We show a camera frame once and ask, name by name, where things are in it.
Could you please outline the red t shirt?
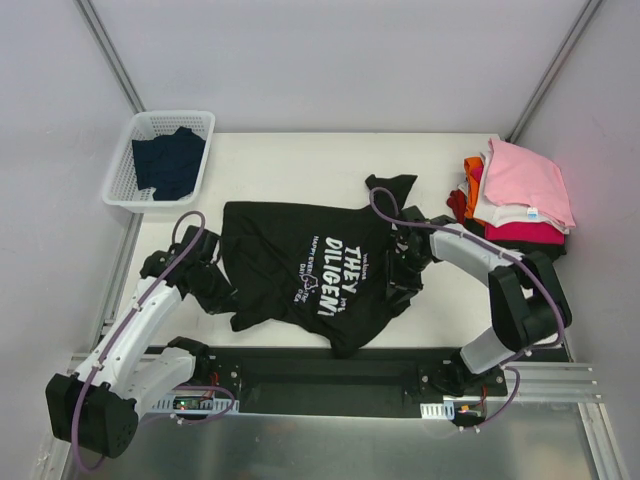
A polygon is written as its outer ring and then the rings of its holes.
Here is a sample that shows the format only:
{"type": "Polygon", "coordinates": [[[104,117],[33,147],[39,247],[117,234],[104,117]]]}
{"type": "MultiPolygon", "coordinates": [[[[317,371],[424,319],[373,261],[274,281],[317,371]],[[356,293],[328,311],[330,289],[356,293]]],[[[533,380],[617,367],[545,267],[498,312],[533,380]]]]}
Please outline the red t shirt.
{"type": "Polygon", "coordinates": [[[452,190],[446,200],[446,205],[452,210],[456,221],[463,224],[467,207],[466,195],[459,189],[452,190]]]}

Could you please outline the white plastic laundry basket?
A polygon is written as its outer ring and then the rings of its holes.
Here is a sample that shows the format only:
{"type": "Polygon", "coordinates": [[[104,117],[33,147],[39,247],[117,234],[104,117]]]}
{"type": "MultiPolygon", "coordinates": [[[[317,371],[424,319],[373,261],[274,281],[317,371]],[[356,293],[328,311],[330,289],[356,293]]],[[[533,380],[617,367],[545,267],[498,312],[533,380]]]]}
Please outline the white plastic laundry basket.
{"type": "Polygon", "coordinates": [[[112,155],[102,188],[103,202],[134,214],[165,213],[193,205],[204,179],[215,123],[214,114],[203,110],[152,110],[135,114],[122,131],[112,155]],[[178,200],[155,200],[153,188],[138,188],[132,141],[154,140],[174,133],[179,127],[191,129],[205,141],[195,185],[191,193],[178,200]]]}

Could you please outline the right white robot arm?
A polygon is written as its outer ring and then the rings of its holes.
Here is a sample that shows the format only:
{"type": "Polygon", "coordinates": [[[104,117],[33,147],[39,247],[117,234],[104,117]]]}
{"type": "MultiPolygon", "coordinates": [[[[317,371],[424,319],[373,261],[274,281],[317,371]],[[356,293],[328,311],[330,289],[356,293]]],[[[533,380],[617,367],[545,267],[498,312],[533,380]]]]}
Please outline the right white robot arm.
{"type": "Polygon", "coordinates": [[[434,389],[454,397],[473,394],[496,368],[562,342],[572,312],[546,254],[504,249],[446,216],[429,222],[416,207],[403,210],[394,224],[385,266],[393,304],[404,306],[417,295],[422,272],[438,262],[456,266],[489,292],[490,327],[431,374],[434,389]]]}

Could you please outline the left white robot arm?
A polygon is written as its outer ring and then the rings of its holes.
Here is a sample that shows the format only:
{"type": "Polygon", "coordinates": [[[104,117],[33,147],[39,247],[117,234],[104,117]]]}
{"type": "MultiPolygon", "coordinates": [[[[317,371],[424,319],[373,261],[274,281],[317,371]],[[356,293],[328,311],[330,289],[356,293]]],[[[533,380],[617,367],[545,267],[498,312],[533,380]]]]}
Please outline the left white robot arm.
{"type": "Polygon", "coordinates": [[[141,418],[178,386],[215,388],[206,344],[177,337],[158,358],[137,367],[159,328],[187,298],[207,313],[231,306],[234,290],[214,261],[219,235],[190,225],[181,239],[144,262],[125,313],[69,375],[45,388],[53,436],[107,458],[120,456],[141,418]]]}

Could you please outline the pink t shirt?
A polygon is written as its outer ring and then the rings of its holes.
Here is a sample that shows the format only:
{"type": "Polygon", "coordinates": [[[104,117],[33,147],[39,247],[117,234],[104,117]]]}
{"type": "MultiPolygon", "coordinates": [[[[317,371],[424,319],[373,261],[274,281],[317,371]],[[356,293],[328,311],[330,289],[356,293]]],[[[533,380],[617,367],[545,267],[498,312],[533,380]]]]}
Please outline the pink t shirt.
{"type": "Polygon", "coordinates": [[[549,159],[503,140],[489,141],[483,194],[496,207],[536,209],[562,227],[576,227],[561,170],[549,159]]]}

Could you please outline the white t shirt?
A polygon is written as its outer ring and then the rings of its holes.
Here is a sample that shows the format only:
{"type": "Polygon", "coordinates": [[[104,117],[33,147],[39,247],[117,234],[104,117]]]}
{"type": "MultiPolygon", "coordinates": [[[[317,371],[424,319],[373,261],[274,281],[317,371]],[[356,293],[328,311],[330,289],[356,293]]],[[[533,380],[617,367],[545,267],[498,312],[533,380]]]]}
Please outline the white t shirt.
{"type": "Polygon", "coordinates": [[[557,231],[559,235],[568,235],[576,227],[571,215],[556,215],[528,204],[496,204],[491,201],[485,191],[488,186],[486,168],[490,165],[491,158],[482,153],[463,160],[465,180],[454,192],[463,195],[462,218],[464,220],[473,219],[481,225],[489,224],[498,229],[512,223],[542,223],[557,231]]]}

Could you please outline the magenta t shirt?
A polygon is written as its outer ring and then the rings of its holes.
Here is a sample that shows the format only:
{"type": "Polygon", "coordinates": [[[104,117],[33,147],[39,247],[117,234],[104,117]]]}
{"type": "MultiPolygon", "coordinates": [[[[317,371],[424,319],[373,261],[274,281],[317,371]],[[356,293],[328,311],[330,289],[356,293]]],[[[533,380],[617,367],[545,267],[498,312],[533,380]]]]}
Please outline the magenta t shirt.
{"type": "Polygon", "coordinates": [[[485,227],[485,237],[488,240],[563,245],[569,230],[542,213],[536,213],[530,218],[532,211],[532,207],[523,205],[497,206],[490,203],[484,196],[484,180],[481,178],[472,219],[485,227]]]}

